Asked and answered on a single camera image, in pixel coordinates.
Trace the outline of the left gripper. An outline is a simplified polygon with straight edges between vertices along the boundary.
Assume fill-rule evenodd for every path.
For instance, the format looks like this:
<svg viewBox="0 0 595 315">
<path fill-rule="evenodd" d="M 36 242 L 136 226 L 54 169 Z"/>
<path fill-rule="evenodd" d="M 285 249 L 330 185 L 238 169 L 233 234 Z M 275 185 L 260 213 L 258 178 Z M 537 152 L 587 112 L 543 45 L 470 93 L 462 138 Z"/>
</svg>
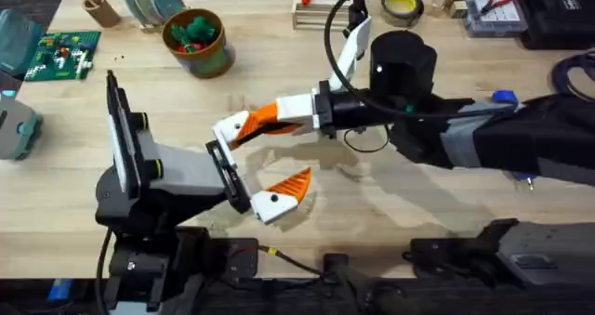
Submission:
<svg viewBox="0 0 595 315">
<path fill-rule="evenodd" d="M 236 149 L 248 117 L 249 111 L 241 111 L 218 121 L 213 126 L 218 142 Z M 311 184 L 308 167 L 253 194 L 249 203 L 239 180 L 225 179 L 225 171 L 211 153 L 161 144 L 147 132 L 139 136 L 139 143 L 151 162 L 162 163 L 163 176 L 141 184 L 133 164 L 125 160 L 124 151 L 114 150 L 112 166 L 96 186 L 95 219 L 116 233 L 165 234 L 225 201 L 240 213 L 247 212 L 251 203 L 255 216 L 269 224 L 295 210 Z"/>
</svg>

